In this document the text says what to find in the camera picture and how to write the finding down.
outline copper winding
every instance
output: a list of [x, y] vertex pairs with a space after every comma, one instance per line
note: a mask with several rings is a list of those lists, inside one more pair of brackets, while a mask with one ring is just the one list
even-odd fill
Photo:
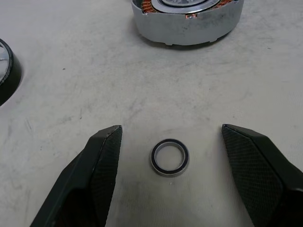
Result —
[[[231, 1], [233, 0], [222, 0], [217, 5], [212, 7], [212, 9], [222, 7]], [[143, 13], [158, 13], [158, 11], [152, 6], [152, 0], [143, 0], [141, 8]]]

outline scratched work surface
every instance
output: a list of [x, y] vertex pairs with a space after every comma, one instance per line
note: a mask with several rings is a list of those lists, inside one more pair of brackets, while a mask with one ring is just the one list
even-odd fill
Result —
[[[107, 227], [251, 227], [230, 173], [222, 123], [269, 136], [303, 170], [303, 2], [246, 0], [213, 45], [154, 44], [129, 0], [7, 0], [0, 37], [19, 57], [20, 87], [0, 107], [0, 227], [27, 227], [61, 170], [100, 129], [122, 124]], [[149, 154], [189, 148], [177, 178]]]

